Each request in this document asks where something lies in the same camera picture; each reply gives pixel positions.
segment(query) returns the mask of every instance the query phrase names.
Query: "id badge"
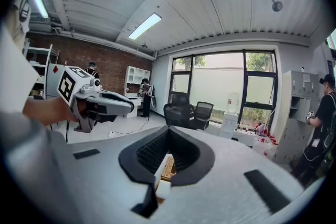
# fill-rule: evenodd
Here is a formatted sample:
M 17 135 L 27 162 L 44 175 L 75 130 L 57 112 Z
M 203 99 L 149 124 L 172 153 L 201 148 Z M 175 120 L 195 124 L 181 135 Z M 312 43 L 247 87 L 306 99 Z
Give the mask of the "id badge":
M 313 146 L 313 147 L 317 147 L 318 144 L 319 144 L 319 142 L 320 142 L 319 139 L 314 139 L 314 140 L 313 140 L 313 143 L 311 144 L 311 146 Z

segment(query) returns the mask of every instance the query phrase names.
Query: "white floor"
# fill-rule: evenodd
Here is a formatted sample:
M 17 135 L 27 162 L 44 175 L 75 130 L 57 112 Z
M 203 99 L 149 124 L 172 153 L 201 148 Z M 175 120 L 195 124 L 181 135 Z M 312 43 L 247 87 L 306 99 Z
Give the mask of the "white floor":
M 123 116 L 117 116 L 114 122 L 104 122 L 104 123 L 97 123 L 97 125 L 93 128 L 91 133 L 81 133 L 75 132 L 74 128 L 78 126 L 77 122 L 70 122 L 69 126 L 69 136 L 68 136 L 68 143 L 82 143 L 82 142 L 90 142 L 90 141 L 97 141 L 97 140 L 104 140 L 104 139 L 111 139 L 114 137 L 119 137 L 123 135 L 127 135 L 132 132 L 132 134 L 136 133 L 141 127 L 141 131 L 148 130 L 150 128 L 159 127 L 166 125 L 166 121 L 164 118 L 151 113 L 150 119 L 142 118 L 139 115 L 133 118 L 124 118 Z M 58 124 L 53 124 L 52 129 L 54 131 L 58 131 L 66 136 L 66 126 L 67 121 L 59 122 Z

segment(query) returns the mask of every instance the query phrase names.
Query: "black cap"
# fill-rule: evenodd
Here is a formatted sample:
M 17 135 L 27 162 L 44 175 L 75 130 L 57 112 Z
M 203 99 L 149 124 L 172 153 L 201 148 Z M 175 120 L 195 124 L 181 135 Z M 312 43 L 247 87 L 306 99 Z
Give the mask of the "black cap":
M 332 75 L 326 74 L 324 79 L 320 79 L 321 84 L 324 84 L 325 82 L 329 83 L 331 87 L 335 88 L 335 79 Z

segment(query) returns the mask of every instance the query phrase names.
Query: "brick wall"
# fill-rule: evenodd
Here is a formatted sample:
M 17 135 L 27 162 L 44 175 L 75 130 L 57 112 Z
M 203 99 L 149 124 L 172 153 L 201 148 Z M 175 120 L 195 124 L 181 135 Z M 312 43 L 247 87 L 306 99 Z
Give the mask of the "brick wall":
M 85 69 L 89 62 L 95 62 L 105 90 L 123 93 L 127 66 L 152 72 L 151 60 L 122 50 L 67 37 L 27 34 L 27 38 L 32 40 L 30 45 L 34 47 L 49 48 L 52 44 L 55 50 L 60 51 L 57 63 L 61 65 L 64 65 L 67 60 L 68 66 L 79 66 Z

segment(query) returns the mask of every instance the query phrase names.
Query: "ceiling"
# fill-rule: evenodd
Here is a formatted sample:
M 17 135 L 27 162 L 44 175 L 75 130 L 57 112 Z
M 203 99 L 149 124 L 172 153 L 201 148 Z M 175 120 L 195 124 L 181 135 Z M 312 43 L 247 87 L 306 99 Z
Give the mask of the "ceiling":
M 50 25 L 82 33 L 150 54 L 195 40 L 239 33 L 281 33 L 307 40 L 328 14 L 324 0 L 43 0 L 51 19 L 39 18 L 32 4 L 33 31 Z M 136 40 L 128 36 L 153 12 L 162 20 Z

